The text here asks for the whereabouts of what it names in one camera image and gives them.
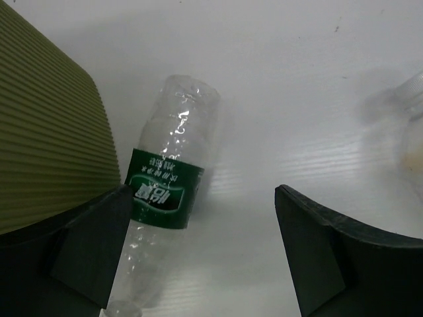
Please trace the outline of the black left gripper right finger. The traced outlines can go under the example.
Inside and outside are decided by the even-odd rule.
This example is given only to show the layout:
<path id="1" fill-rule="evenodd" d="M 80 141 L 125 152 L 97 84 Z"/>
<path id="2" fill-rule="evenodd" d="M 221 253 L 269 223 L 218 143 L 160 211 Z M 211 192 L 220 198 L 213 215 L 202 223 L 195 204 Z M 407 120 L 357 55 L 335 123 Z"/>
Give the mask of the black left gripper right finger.
<path id="1" fill-rule="evenodd" d="M 302 316 L 421 316 L 422 241 L 375 228 L 287 185 L 275 208 Z"/>

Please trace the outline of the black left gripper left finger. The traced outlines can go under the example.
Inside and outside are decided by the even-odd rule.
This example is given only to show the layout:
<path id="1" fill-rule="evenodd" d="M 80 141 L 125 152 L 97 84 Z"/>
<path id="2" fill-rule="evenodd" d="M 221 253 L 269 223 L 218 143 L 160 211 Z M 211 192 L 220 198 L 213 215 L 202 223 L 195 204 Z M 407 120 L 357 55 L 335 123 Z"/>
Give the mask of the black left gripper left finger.
<path id="1" fill-rule="evenodd" d="M 1 235 L 2 316 L 98 316 L 108 304 L 132 213 L 118 186 Z"/>

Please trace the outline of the green label plastic bottle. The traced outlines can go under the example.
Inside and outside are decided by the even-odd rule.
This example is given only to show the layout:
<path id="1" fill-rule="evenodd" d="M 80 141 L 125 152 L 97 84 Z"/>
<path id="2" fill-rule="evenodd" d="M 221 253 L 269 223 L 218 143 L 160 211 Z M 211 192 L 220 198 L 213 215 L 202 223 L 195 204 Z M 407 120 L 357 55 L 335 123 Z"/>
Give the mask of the green label plastic bottle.
<path id="1" fill-rule="evenodd" d="M 141 316 L 182 242 L 202 176 L 212 160 L 219 93 L 171 75 L 133 150 L 125 183 L 132 216 L 102 316 Z"/>

